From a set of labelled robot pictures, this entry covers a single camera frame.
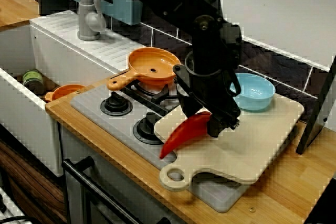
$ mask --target faucet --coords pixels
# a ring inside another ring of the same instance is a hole
[[[85,41],[99,39],[100,32],[105,31],[106,28],[106,21],[101,12],[100,0],[80,0],[78,12],[78,38]]]

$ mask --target oven handle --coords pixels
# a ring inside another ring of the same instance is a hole
[[[83,187],[99,199],[104,205],[110,208],[122,221],[126,224],[142,224],[142,222],[128,212],[120,203],[111,197],[104,189],[102,189],[96,182],[94,182],[83,171],[90,166],[95,165],[92,157],[88,156],[79,161],[76,165],[70,159],[65,159],[62,162],[62,167],[72,177],[74,177]]]

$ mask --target wooden countertop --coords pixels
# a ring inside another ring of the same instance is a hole
[[[299,134],[287,149],[227,213],[220,214],[187,190],[174,193],[164,189],[157,168],[71,107],[74,96],[46,104],[46,111],[187,223],[302,224],[336,171],[336,133],[324,128],[299,155],[295,151],[306,125],[298,122]]]
[[[0,0],[0,31],[28,25],[37,17],[38,3],[34,0]]]

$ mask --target cutting board hole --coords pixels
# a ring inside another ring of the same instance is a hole
[[[167,173],[168,177],[176,182],[184,180],[184,176],[182,174],[183,174],[183,171],[178,170],[178,169],[174,169],[170,171],[169,173]]]

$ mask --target blue bowl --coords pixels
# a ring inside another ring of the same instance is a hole
[[[267,108],[275,94],[274,85],[263,77],[250,73],[237,73],[241,93],[234,97],[238,107],[243,110],[258,111]],[[230,89],[236,92],[231,84]]]

